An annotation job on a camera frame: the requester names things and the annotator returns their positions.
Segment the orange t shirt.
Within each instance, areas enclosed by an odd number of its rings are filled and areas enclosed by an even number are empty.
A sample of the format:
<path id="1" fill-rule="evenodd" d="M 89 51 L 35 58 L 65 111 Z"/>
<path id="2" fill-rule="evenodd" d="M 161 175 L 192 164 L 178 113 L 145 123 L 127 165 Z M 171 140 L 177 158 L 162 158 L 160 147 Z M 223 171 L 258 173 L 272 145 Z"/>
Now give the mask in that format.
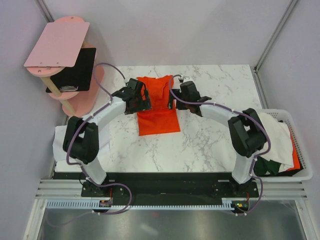
<path id="1" fill-rule="evenodd" d="M 160 78 L 138 77 L 137 79 L 146 85 L 151 109 L 137 113 L 137 122 L 140 136 L 168 134 L 180 132 L 176 107 L 168 108 L 170 96 L 169 83 L 171 75 Z"/>

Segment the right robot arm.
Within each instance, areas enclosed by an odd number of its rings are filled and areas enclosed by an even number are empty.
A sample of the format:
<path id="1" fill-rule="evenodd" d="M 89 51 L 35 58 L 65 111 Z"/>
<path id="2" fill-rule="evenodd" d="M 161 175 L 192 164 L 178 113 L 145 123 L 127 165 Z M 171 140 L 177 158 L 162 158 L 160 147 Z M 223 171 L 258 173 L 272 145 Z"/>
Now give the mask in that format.
<path id="1" fill-rule="evenodd" d="M 232 146 L 236 152 L 236 161 L 231 173 L 232 181 L 229 191 L 235 197 L 247 191 L 246 182 L 253 177 L 255 160 L 271 148 L 271 140 L 258 113 L 253 108 L 242 112 L 211 102 L 208 96 L 200 96 L 193 81 L 186 81 L 179 89 L 169 88 L 168 108 L 173 108 L 176 101 L 178 110 L 214 120 L 229 129 Z"/>

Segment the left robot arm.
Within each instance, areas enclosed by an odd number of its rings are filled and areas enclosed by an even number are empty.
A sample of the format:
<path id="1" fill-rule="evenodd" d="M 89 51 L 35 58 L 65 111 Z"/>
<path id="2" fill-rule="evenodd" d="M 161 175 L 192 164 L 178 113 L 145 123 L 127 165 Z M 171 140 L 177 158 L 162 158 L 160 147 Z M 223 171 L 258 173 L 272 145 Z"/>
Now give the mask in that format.
<path id="1" fill-rule="evenodd" d="M 93 183 L 92 191 L 99 197 L 106 196 L 110 185 L 104 181 L 98 153 L 100 131 L 119 115 L 130 115 L 152 108 L 146 84 L 131 78 L 120 90 L 111 95 L 111 101 L 88 117 L 73 116 L 69 119 L 62 144 L 69 165 L 79 165 L 87 179 Z"/>

